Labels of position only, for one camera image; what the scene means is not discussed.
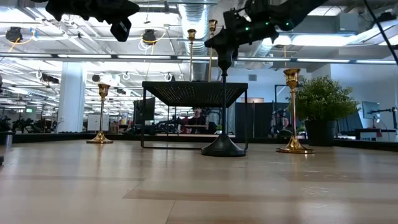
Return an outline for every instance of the black partition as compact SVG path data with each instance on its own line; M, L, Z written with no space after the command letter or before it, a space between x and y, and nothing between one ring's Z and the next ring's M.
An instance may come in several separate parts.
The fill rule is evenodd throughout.
M272 103L248 103L248 136L249 138L268 138L271 133ZM244 136L244 103L235 107L236 137Z

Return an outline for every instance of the computer monitor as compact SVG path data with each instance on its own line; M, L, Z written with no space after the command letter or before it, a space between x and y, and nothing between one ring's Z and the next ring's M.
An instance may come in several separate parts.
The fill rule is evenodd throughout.
M380 110L380 104L375 102L362 101L362 112L363 118L374 119L378 113L372 113L372 111Z
M134 124L141 124L144 121L155 120L155 98L146 99L145 111L144 101L138 100L134 102Z

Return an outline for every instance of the brass candlestick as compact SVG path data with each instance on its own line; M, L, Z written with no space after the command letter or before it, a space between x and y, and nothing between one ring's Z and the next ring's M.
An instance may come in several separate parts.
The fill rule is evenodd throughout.
M188 39L191 42L191 64L189 67L189 76L190 76L190 81L192 82L193 80L193 75L192 75L192 70L193 70L193 41L195 40L195 34L197 33L197 31L195 29L189 29L188 30Z
M290 138L288 145L284 148L278 148L277 152L284 153L300 153L300 154L311 154L314 153L312 149L304 148L296 135L296 86L297 86L297 76L300 73L299 68L290 68L284 70L286 76L286 84L290 87L290 93L292 94L292 110L293 110L293 135Z
M217 28L217 20L212 19L209 21L209 29L210 29L210 38L214 37L214 32L216 31ZM210 61L209 61L209 77L207 79L208 82L211 82L211 61L213 58L213 49L210 48Z
M100 116L100 121L99 121L99 133L92 140L88 140L87 143L109 144L109 143L113 143L113 141L107 139L104 135L104 132L102 132L102 120L103 120L103 116L104 116L105 96L108 95L108 91L111 86L107 85L107 84L98 84L98 87L99 87L99 95L101 96L101 116Z

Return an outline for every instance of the wooden table surface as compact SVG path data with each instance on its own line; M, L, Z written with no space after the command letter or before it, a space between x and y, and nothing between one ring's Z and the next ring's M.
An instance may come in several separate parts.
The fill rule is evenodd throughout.
M15 144L0 168L0 222L398 223L397 153L276 153L281 146L250 144L246 157L221 158L135 141Z

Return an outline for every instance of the green plant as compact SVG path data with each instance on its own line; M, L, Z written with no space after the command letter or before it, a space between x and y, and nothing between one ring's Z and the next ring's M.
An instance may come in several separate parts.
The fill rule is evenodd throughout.
M307 129L301 125L300 127L297 128L297 132L302 132L302 131L306 131Z
M329 77L304 80L296 89L296 116L300 120L333 121L358 111L357 104L349 94L353 89L343 88Z

